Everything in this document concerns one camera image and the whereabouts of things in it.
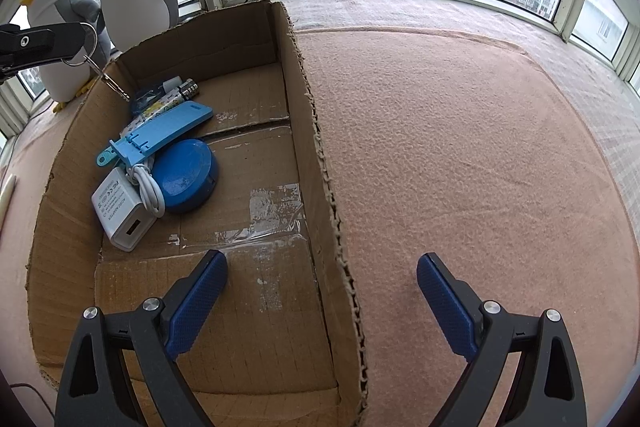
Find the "blue gripper pad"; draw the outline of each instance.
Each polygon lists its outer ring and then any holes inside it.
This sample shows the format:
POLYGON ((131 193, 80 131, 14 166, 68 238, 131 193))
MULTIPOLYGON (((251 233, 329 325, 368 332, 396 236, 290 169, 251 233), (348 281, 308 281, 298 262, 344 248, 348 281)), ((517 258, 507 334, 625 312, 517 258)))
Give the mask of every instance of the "blue gripper pad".
POLYGON ((164 349, 172 360, 191 349, 225 283, 226 258, 218 252, 171 317, 164 349))
POLYGON ((456 355, 472 362, 478 353, 474 323, 449 284, 426 255, 418 259, 418 286, 456 355))

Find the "white charging cable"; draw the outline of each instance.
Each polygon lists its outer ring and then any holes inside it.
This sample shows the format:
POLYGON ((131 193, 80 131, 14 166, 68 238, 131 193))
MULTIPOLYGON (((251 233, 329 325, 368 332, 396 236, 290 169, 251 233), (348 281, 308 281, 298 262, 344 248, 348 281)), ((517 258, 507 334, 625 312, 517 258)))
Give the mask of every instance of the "white charging cable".
POLYGON ((151 175, 154 166, 154 156, 151 155, 142 163, 133 165, 127 169, 127 179, 132 185, 140 186, 140 199, 145 205, 147 212, 156 217, 164 216, 164 197, 158 182, 151 175))

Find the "metal screw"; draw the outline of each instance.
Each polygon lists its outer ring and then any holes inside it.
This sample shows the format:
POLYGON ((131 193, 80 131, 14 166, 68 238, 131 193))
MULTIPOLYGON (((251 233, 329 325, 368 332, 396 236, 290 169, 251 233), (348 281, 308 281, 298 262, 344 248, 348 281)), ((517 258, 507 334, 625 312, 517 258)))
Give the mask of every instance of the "metal screw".
POLYGON ((556 310, 547 310, 546 318, 548 318, 552 322, 558 322, 562 317, 560 316, 560 312, 556 310))
POLYGON ((84 312, 82 312, 82 317, 86 319, 92 319, 97 314, 98 314, 98 308, 96 308, 95 306, 89 306, 87 309, 84 310, 84 312))
POLYGON ((497 314, 500 313, 500 304, 496 301, 487 301, 484 303, 484 309, 487 313, 497 314))
POLYGON ((160 299, 156 297, 149 297, 146 301, 142 303, 142 307, 148 312, 157 310, 159 306, 160 306, 160 299))

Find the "blue round container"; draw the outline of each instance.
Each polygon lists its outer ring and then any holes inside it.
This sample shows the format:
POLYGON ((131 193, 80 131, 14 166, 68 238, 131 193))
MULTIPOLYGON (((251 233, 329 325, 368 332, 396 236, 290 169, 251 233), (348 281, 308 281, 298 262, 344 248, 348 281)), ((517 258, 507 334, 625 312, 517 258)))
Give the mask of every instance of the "blue round container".
POLYGON ((182 214, 204 203, 218 181, 218 162, 201 140, 182 140, 156 155, 151 171, 167 212, 182 214))

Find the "penguin foot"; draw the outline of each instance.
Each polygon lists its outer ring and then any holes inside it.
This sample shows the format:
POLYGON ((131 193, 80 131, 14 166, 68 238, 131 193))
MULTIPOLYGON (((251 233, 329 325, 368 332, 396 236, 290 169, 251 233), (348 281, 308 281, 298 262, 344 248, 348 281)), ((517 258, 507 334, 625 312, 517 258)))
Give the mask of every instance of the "penguin foot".
POLYGON ((84 86, 82 86, 78 92, 76 92, 76 98, 78 96, 82 96, 84 93, 86 93, 87 91, 89 91, 89 89, 91 89, 92 87, 94 87, 95 81, 97 80, 97 78, 92 78, 91 80, 89 80, 89 82, 87 82, 86 84, 84 84, 84 86))
POLYGON ((66 102, 58 102, 56 105, 53 106, 53 113, 57 113, 62 111, 64 108, 66 107, 66 102))

